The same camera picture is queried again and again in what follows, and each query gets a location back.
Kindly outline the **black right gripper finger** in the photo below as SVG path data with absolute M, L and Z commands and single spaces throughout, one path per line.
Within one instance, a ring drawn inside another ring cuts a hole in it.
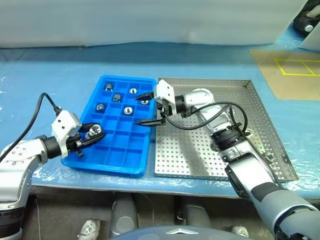
M 139 126 L 161 126 L 163 123 L 160 119 L 141 119 L 134 122 Z
M 150 101 L 154 98 L 153 92 L 146 92 L 135 97 L 136 101 Z

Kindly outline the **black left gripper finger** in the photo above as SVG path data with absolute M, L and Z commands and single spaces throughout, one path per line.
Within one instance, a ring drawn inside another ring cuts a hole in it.
M 85 140 L 82 141 L 81 147 L 92 146 L 92 145 L 96 144 L 97 142 L 99 142 L 100 140 L 102 140 L 105 136 L 106 136 L 106 134 L 103 132 L 96 134 L 96 135 L 93 135 L 93 136 L 89 136 L 89 133 L 87 132 L 84 136 Z
M 92 122 L 92 123 L 84 123 L 79 129 L 80 133 L 87 133 L 90 131 L 90 129 L 93 129 L 95 133 L 101 133 L 102 128 L 98 123 Z

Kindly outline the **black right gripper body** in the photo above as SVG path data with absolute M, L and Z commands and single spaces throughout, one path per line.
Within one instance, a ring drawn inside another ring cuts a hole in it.
M 166 99 L 157 100 L 156 102 L 160 113 L 160 119 L 156 121 L 156 125 L 166 125 L 167 118 L 172 114 L 171 102 Z

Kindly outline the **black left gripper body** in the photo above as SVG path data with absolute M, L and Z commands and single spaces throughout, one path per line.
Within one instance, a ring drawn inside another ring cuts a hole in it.
M 82 157 L 84 155 L 82 151 L 82 147 L 83 147 L 83 141 L 79 133 L 76 133 L 75 136 L 70 136 L 66 140 L 66 148 L 67 148 L 68 154 L 75 152 L 78 157 Z

